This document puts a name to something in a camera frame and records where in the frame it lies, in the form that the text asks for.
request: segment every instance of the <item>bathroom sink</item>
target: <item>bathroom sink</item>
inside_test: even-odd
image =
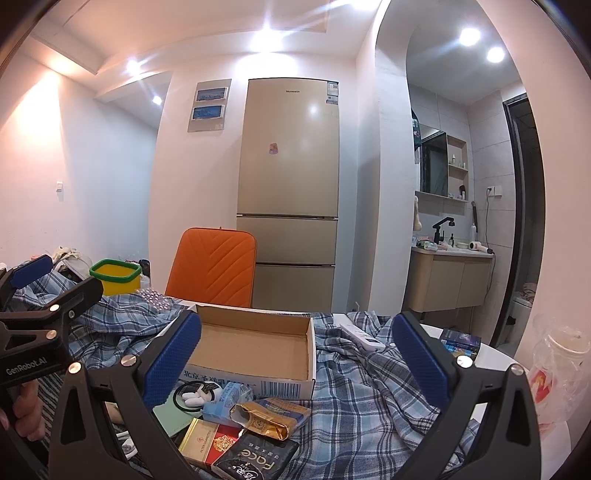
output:
[[[448,250],[425,250],[419,247],[412,247],[413,252],[427,255],[444,255],[446,257],[482,257],[492,258],[492,254],[479,252],[477,250],[468,250],[467,248],[449,247]]]

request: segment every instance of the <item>chair backrest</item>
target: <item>chair backrest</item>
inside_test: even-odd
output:
[[[181,237],[166,295],[229,307],[250,307],[256,240],[247,233],[190,228]]]

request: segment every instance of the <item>black snack package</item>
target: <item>black snack package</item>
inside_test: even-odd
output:
[[[244,431],[238,441],[212,465],[226,480],[276,480],[300,446]]]

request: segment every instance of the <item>shelf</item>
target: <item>shelf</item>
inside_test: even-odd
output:
[[[451,163],[448,163],[447,166],[450,168],[455,168],[456,170],[460,170],[465,173],[468,173],[468,170],[466,168],[461,168],[461,167],[458,167],[457,165],[452,165]]]
[[[443,195],[435,195],[434,193],[419,192],[418,190],[415,190],[414,193],[426,195],[427,197],[433,197],[434,199],[438,199],[438,200],[453,200],[454,202],[468,203],[468,200],[455,199],[452,197],[444,197]]]

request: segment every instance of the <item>toilet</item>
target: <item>toilet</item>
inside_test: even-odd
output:
[[[525,326],[530,318],[532,303],[522,298],[519,292],[513,294],[511,305],[509,307],[509,317],[515,319],[514,325],[505,325],[501,338],[505,339],[503,344],[497,347],[497,350],[508,356],[515,356]]]

